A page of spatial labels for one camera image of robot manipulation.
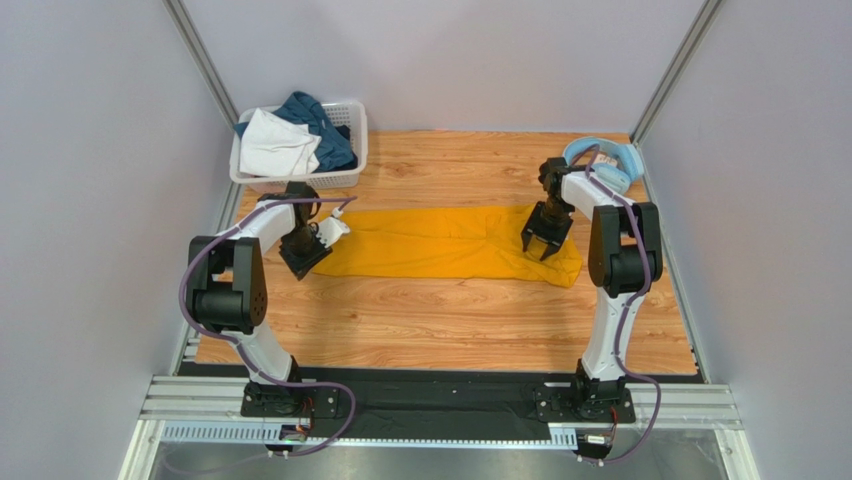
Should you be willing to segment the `yellow t shirt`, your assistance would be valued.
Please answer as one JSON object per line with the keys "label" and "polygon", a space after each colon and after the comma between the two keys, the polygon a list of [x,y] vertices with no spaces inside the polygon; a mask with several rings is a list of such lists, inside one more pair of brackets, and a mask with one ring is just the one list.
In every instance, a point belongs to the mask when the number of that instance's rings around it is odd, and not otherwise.
{"label": "yellow t shirt", "polygon": [[480,206],[356,211],[351,233],[312,272],[332,277],[498,279],[572,287],[583,260],[568,240],[541,260],[543,246],[522,250],[533,207]]}

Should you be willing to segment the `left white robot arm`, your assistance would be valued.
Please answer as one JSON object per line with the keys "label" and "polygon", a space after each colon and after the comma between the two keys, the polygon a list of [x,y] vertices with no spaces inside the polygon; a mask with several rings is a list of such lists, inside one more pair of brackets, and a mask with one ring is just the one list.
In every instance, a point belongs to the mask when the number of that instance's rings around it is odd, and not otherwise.
{"label": "left white robot arm", "polygon": [[303,183],[262,195],[251,212],[216,235],[196,236],[179,284],[182,314],[203,336],[228,343],[249,371],[244,417],[308,417],[317,390],[304,385],[295,358],[266,322],[269,295],[263,259],[272,247],[297,280],[327,258],[349,234],[342,215],[349,199],[333,200],[329,217],[316,219],[324,201]]}

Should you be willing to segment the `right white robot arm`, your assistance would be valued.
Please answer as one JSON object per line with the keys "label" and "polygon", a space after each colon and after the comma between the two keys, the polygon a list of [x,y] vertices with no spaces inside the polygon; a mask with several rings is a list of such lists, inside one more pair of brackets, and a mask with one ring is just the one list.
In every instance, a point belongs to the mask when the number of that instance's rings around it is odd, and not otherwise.
{"label": "right white robot arm", "polygon": [[521,230],[521,245],[543,243],[541,257],[548,259],[566,242],[574,213],[582,213],[591,222],[587,268],[597,302],[592,335],[573,380],[537,388],[537,416],[544,422],[632,421],[624,357],[638,309],[662,274],[658,208],[611,191],[589,167],[563,157],[547,159],[538,180],[548,197],[535,204]]}

